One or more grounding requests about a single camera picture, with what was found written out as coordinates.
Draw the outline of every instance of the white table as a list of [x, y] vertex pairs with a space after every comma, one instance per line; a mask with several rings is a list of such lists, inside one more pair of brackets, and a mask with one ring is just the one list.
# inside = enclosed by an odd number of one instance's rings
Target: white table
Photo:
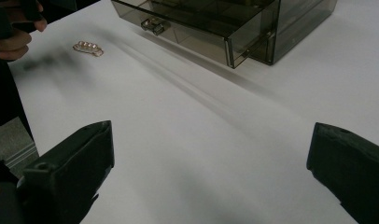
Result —
[[209, 62], [108, 0], [32, 37], [11, 69], [40, 153], [113, 123], [116, 167], [82, 223], [356, 223], [305, 164], [317, 121], [379, 145], [379, 0], [339, 0], [274, 66]]

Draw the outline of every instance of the metal object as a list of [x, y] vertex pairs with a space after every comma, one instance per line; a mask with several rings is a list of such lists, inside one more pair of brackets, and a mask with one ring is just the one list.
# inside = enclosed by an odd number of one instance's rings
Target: metal object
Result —
[[95, 57], [102, 56], [105, 52], [96, 44], [86, 41], [79, 41], [73, 46], [73, 49], [79, 52], [88, 53]]
[[0, 126], [0, 181], [21, 178], [24, 167], [39, 158], [35, 142], [16, 117]]
[[140, 26], [143, 30], [151, 31], [154, 35], [160, 35], [165, 31], [165, 26], [156, 19], [146, 19]]

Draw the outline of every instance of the person's hand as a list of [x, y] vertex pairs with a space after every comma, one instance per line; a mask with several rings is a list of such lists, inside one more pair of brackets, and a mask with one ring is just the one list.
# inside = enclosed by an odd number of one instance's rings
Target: person's hand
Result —
[[[8, 0], [0, 3], [1, 7], [6, 8], [11, 23], [29, 22], [24, 17], [22, 10], [18, 8], [19, 5], [19, 0]], [[38, 11], [43, 11], [43, 7], [38, 2], [37, 6]], [[43, 32], [48, 24], [44, 18], [41, 21], [33, 21], [33, 23], [39, 32]], [[0, 40], [0, 59], [12, 61], [21, 58], [29, 50], [27, 44], [31, 41], [32, 37], [29, 34], [14, 28], [12, 37]]]

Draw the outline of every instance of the drawer front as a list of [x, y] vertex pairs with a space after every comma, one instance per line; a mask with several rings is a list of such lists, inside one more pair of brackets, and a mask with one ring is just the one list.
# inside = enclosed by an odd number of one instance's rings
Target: drawer front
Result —
[[261, 9], [251, 1], [242, 5], [229, 0], [112, 0], [112, 3], [122, 19], [232, 68], [267, 33], [261, 30]]

